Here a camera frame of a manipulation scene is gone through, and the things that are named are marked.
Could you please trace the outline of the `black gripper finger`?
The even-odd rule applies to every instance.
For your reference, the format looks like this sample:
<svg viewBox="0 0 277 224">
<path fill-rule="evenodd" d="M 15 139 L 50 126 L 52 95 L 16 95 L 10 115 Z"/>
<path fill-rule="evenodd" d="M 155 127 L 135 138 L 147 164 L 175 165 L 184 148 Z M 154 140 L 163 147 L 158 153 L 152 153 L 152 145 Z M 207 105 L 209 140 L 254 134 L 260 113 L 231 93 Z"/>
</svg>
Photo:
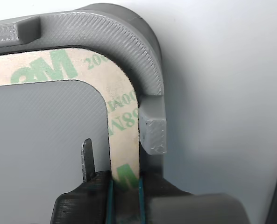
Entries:
<svg viewBox="0 0 277 224">
<path fill-rule="evenodd" d="M 92 141 L 81 150 L 83 182 L 55 201 L 52 224 L 114 224 L 114 183 L 110 171 L 95 171 Z"/>
<path fill-rule="evenodd" d="M 139 180 L 142 224 L 244 224 L 242 203 L 228 194 L 194 195 L 158 174 L 144 172 Z"/>
</svg>

